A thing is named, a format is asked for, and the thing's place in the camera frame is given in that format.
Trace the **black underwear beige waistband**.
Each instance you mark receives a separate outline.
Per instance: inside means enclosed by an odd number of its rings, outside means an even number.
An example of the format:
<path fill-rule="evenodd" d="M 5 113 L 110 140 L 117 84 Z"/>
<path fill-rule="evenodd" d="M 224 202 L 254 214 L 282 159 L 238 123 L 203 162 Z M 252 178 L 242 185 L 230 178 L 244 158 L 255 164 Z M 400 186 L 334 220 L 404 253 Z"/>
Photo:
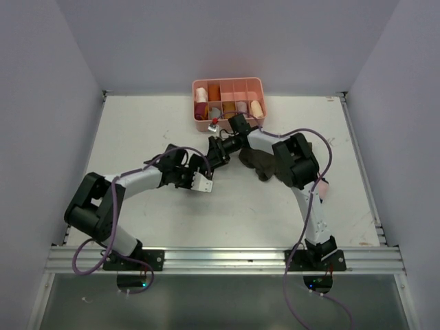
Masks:
<path fill-rule="evenodd" d="M 198 173 L 207 173 L 208 170 L 203 157 L 195 153 L 191 155 L 188 166 L 192 171 Z"/>

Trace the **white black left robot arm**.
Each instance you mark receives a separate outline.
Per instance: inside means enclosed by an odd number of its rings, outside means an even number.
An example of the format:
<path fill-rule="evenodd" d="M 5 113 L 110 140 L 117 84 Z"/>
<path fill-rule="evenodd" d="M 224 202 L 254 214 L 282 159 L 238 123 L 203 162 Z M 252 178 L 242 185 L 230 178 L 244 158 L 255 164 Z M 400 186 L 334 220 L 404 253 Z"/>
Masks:
<path fill-rule="evenodd" d="M 188 149 L 170 144 L 166 151 L 141 168 L 119 175 L 86 174 L 64 215 L 71 227 L 88 235 L 109 251 L 128 270 L 141 266 L 140 242 L 118 225 L 124 200 L 168 184 L 189 188 L 189 169 L 183 165 Z"/>

